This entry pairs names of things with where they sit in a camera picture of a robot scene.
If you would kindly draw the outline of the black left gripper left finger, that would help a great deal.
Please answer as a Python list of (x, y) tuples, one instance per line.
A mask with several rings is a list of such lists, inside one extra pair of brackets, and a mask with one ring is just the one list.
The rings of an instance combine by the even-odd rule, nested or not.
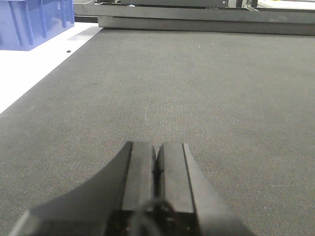
[(154, 197), (152, 144), (126, 142), (98, 173), (71, 191), (27, 210), (13, 236), (104, 236)]

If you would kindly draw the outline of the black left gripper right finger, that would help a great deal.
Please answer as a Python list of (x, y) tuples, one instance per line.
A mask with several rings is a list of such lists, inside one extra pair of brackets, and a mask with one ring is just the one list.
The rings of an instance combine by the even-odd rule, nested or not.
[(252, 236), (198, 166), (188, 144), (164, 143), (157, 157), (159, 195), (191, 236)]

